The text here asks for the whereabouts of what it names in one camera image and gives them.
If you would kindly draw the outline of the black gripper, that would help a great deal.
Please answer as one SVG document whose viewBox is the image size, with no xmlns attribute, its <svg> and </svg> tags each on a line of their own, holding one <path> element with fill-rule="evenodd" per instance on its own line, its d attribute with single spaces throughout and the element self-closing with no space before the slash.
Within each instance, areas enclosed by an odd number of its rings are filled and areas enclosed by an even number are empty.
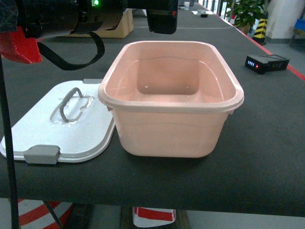
<svg viewBox="0 0 305 229">
<path fill-rule="evenodd" d="M 174 34 L 177 29 L 178 1 L 150 0 L 146 7 L 150 32 Z"/>
</svg>

